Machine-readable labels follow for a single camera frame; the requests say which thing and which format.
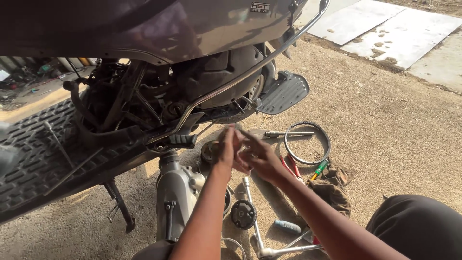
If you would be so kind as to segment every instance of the dirt ground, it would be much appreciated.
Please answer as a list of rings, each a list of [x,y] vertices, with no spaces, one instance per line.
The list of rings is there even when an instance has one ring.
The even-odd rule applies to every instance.
[[[335,50],[300,41],[292,60],[279,56],[278,70],[302,74],[310,94],[286,112],[268,117],[263,128],[285,130],[298,121],[314,121],[329,134],[331,156],[358,171],[346,192],[351,219],[365,226],[382,196],[414,193],[442,201],[462,213],[462,96],[426,85],[414,77],[383,70]],[[244,129],[258,128],[264,115],[241,122]],[[215,125],[200,136],[197,147],[216,138]],[[291,143],[307,160],[322,153],[316,138]],[[286,154],[282,138],[273,144]],[[194,165],[199,150],[180,154],[182,164]],[[130,259],[156,240],[155,182],[158,160],[116,178],[136,228],[125,234],[119,214],[109,223],[106,214],[114,202],[100,186],[74,195],[0,226],[0,252],[7,260],[19,259]],[[298,165],[307,179],[313,167]],[[230,186],[243,175],[234,172]],[[294,236],[272,226],[275,218],[303,224],[279,190],[252,176],[251,193],[258,210],[264,242],[282,248]],[[252,231],[232,227],[224,220],[223,237],[242,243],[248,259],[256,260],[250,246]],[[223,244],[222,258],[240,259],[239,250]],[[319,252],[285,255],[280,259],[326,259]]]
[[[437,12],[462,18],[462,0],[378,0],[418,10]]]

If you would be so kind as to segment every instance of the dark pants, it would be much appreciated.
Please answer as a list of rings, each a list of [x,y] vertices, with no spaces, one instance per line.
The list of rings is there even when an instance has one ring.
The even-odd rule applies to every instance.
[[[462,215],[419,195],[386,199],[372,216],[366,230],[411,260],[462,259]],[[156,242],[132,260],[167,260],[174,244]]]

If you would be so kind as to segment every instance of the side stand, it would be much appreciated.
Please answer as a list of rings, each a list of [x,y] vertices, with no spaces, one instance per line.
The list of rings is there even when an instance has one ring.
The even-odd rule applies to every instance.
[[[125,202],[123,201],[122,195],[119,192],[119,189],[117,188],[116,182],[114,179],[108,180],[103,183],[104,187],[106,188],[107,192],[111,196],[111,199],[115,199],[117,202],[117,205],[112,208],[107,217],[109,219],[109,222],[112,223],[112,220],[117,214],[117,211],[120,210],[122,212],[122,216],[125,219],[125,222],[127,223],[127,228],[125,229],[125,233],[130,233],[135,229],[135,218],[130,215],[130,212],[128,212],[127,205],[125,205]]]

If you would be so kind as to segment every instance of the red pliers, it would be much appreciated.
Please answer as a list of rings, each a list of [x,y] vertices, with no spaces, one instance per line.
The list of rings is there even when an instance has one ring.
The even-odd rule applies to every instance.
[[[292,156],[288,153],[287,154],[287,157],[289,157],[289,160],[291,161],[292,163],[292,167],[295,171],[295,173],[289,168],[289,166],[286,164],[286,161],[284,160],[284,158],[282,157],[282,155],[279,155],[279,159],[281,159],[281,162],[282,162],[282,166],[284,166],[284,168],[286,168],[294,177],[296,177],[299,181],[303,182],[303,179],[302,179],[302,176],[300,176],[300,172],[298,171],[298,167],[297,167],[297,163],[295,162],[295,160],[292,158]]]

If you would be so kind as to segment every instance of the het bs-iv badge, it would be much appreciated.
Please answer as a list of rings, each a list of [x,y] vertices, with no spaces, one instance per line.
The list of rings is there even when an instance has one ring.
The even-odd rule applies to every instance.
[[[268,10],[269,4],[267,3],[252,2],[252,5],[250,6],[251,12],[268,12]]]

